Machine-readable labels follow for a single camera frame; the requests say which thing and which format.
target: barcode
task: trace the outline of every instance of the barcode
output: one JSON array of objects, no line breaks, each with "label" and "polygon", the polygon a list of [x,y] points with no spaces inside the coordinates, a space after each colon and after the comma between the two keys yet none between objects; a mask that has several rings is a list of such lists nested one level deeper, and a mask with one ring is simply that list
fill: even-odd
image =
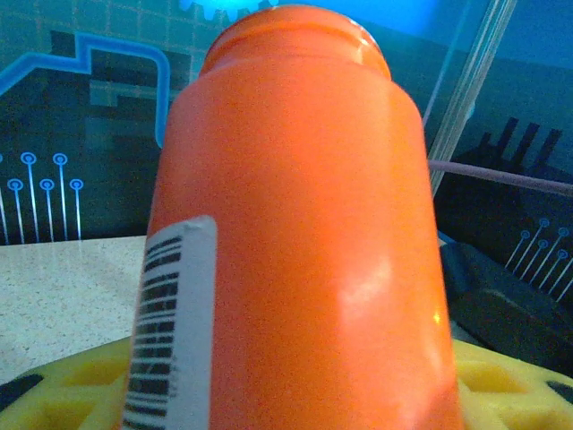
[{"label": "barcode", "polygon": [[[209,217],[165,228],[148,240],[123,429],[208,428],[209,392],[204,387],[210,385],[215,252],[216,227]],[[201,338],[206,331],[209,337],[204,348],[190,350],[187,339],[178,339],[179,325],[180,334],[195,340],[197,333]],[[179,382],[181,372],[204,378],[205,368],[207,382]],[[181,408],[182,398],[195,399],[194,406]]]}]

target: white label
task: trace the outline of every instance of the white label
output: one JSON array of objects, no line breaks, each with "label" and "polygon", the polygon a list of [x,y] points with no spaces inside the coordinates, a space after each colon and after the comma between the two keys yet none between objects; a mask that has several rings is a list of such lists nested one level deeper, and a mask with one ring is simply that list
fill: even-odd
[{"label": "white label", "polygon": [[209,428],[216,260],[211,217],[148,239],[123,429]]}]

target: bottle neck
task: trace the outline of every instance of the bottle neck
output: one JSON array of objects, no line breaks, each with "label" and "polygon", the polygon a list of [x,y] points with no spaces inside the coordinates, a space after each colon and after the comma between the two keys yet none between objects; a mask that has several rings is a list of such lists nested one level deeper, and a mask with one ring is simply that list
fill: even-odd
[{"label": "bottle neck", "polygon": [[280,6],[251,14],[226,29],[210,48],[201,74],[255,57],[322,56],[371,67],[390,78],[368,32],[338,13],[313,6]]}]

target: speckled countertop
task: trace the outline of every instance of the speckled countertop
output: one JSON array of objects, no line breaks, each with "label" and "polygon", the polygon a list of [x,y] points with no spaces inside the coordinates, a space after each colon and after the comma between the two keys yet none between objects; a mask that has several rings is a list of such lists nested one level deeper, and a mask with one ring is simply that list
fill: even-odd
[{"label": "speckled countertop", "polygon": [[0,246],[0,384],[129,336],[144,236]]}]

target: pink cable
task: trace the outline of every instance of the pink cable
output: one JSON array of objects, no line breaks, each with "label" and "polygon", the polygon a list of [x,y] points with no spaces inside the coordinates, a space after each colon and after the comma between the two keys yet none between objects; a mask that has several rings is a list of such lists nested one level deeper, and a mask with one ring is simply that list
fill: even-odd
[{"label": "pink cable", "polygon": [[520,186],[531,190],[543,191],[545,193],[560,194],[573,198],[573,185],[563,182],[547,181],[535,177],[514,175],[513,173],[500,172],[490,168],[479,168],[467,164],[452,163],[451,161],[439,161],[429,159],[430,170],[440,170],[457,175],[477,177],[486,181],[493,181],[499,184]]}]

